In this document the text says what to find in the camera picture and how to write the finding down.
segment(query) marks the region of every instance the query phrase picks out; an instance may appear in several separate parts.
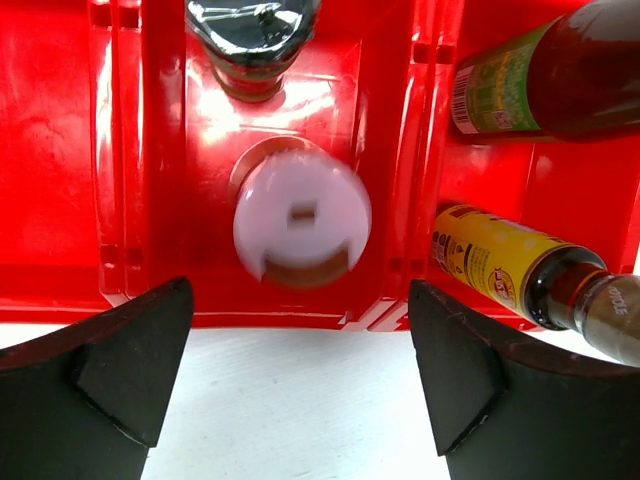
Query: bottle with green label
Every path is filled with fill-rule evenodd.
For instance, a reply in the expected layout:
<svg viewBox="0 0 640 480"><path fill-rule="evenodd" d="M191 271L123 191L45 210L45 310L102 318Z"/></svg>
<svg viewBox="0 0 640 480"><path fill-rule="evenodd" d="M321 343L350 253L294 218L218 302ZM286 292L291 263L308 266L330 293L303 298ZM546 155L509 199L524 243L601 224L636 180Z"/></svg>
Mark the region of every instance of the bottle with green label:
<svg viewBox="0 0 640 480"><path fill-rule="evenodd" d="M640 278L615 275L587 248L470 205L444 206L432 242L434 260L460 282L640 367Z"/></svg>
<svg viewBox="0 0 640 480"><path fill-rule="evenodd" d="M451 108L472 141L640 132L640 1L589 3L463 60Z"/></svg>

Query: barcode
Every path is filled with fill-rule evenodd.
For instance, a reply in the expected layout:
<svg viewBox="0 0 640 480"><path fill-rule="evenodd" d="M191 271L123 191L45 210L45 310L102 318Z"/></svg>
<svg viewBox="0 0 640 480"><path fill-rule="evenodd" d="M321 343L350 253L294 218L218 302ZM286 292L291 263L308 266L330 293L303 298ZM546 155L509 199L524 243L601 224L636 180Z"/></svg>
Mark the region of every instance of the barcode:
<svg viewBox="0 0 640 480"><path fill-rule="evenodd" d="M451 101L451 114L453 121L462 133L478 133L473 126L467 109L467 85L469 77L473 72L473 67L463 68L456 74L453 82L453 99Z"/></svg>

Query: red container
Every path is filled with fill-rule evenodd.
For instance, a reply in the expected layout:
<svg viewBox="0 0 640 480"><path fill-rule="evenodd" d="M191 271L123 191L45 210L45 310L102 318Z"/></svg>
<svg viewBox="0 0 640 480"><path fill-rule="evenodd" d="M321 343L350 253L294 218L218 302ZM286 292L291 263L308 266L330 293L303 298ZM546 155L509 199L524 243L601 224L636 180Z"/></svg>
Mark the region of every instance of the red container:
<svg viewBox="0 0 640 480"><path fill-rule="evenodd" d="M429 263L437 204L473 203L629 273L640 139L462 144L454 63L584 3L325 0L283 91L245 104L185 33L183 0L3 2L0 321L71 322L186 275L198 326L393 331L426 278L529 328ZM346 162L371 197L365 253L327 287L260 284L235 253L231 172L274 135Z"/></svg>

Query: bottle neck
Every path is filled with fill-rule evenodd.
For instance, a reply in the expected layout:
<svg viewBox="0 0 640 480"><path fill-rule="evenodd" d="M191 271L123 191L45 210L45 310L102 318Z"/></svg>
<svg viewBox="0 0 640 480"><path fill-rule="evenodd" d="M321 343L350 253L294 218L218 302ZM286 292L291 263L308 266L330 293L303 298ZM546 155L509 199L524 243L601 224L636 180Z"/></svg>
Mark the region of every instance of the bottle neck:
<svg viewBox="0 0 640 480"><path fill-rule="evenodd" d="M611 273L591 263L576 263L562 272L549 292L549 320L558 327L580 332L576 304L585 291Z"/></svg>

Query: red tray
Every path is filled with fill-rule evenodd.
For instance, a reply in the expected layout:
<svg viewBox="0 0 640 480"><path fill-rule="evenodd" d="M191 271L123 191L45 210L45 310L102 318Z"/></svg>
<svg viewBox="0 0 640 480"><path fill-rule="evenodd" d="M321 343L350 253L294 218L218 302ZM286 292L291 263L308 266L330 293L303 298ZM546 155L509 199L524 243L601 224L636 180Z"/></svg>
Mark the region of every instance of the red tray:
<svg viewBox="0 0 640 480"><path fill-rule="evenodd" d="M324 0L284 91L248 105L217 85L183 0L4 1L0 321L72 322L186 275L197 326L393 331L410 280L426 278L529 328L429 263L436 205L476 204L629 273L639 139L460 144L452 74L457 58L583 3ZM371 197L360 263L310 292L258 283L233 246L231 170L282 134L350 165Z"/></svg>

